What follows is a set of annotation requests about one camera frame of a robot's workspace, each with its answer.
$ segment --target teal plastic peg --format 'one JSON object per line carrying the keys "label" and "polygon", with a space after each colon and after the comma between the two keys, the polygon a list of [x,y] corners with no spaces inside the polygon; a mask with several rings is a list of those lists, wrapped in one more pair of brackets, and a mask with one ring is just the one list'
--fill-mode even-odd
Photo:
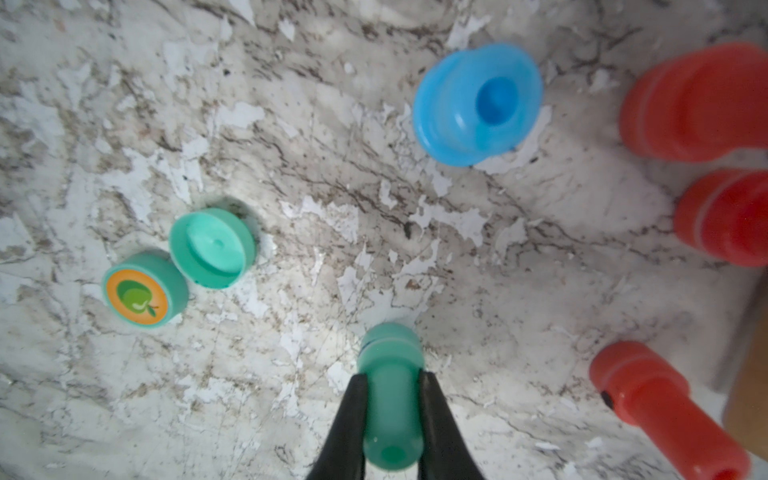
{"label": "teal plastic peg", "polygon": [[424,368],[419,337],[407,326],[381,323],[362,338],[357,357],[368,376],[368,412],[362,450],[384,470],[402,470],[424,451],[419,417],[419,371]]}

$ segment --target teal plastic cap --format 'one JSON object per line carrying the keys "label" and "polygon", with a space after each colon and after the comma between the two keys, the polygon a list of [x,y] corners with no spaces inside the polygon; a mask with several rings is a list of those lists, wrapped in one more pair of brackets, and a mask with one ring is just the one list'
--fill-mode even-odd
{"label": "teal plastic cap", "polygon": [[375,326],[362,338],[357,367],[368,376],[363,453],[384,470],[408,468],[424,452],[418,396],[424,356],[419,337],[398,323]]}
{"label": "teal plastic cap", "polygon": [[187,306],[189,290],[179,270],[152,253],[133,255],[107,270],[104,300],[120,318],[136,326],[164,325]]}
{"label": "teal plastic cap", "polygon": [[256,241],[239,218],[220,208],[184,215],[170,229],[170,257],[190,280],[222,289],[237,282],[256,258]]}

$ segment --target marble surface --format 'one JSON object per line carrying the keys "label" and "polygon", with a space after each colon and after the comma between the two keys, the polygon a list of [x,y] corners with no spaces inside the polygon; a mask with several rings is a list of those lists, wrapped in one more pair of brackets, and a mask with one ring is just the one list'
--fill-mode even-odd
{"label": "marble surface", "polygon": [[[399,319],[489,480],[677,478],[587,368],[641,340],[719,415],[759,272],[683,247],[670,215],[704,172],[766,155],[641,160],[615,118],[646,68],[768,45],[766,18],[763,0],[4,0],[0,477],[303,478],[361,335]],[[436,164],[416,87],[490,41],[539,63],[537,126],[516,153]],[[211,205],[258,228],[257,265],[160,329],[115,318],[103,272]]]}

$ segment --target bottle cap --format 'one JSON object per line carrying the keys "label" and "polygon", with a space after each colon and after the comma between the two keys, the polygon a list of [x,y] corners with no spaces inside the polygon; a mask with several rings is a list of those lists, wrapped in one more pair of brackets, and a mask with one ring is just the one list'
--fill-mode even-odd
{"label": "bottle cap", "polygon": [[184,215],[170,229],[170,257],[198,285],[223,289],[237,282],[256,258],[253,235],[220,208]]}
{"label": "bottle cap", "polygon": [[107,270],[101,290],[120,318],[143,327],[164,325],[184,310],[189,298],[179,270],[152,253],[133,255]]}

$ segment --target red plastic peg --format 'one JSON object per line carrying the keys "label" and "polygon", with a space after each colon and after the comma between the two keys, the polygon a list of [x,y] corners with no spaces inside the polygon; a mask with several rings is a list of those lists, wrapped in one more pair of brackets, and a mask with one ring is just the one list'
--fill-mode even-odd
{"label": "red plastic peg", "polygon": [[619,342],[589,369],[616,415],[640,426],[686,480],[742,480],[750,457],[688,395],[686,379],[642,343]]}
{"label": "red plastic peg", "polygon": [[737,42],[673,58],[646,72],[624,100],[624,144],[642,157],[709,161],[768,148],[768,53]]}
{"label": "red plastic peg", "polygon": [[674,229],[714,257],[768,265],[768,171],[728,168],[699,179],[680,199]]}

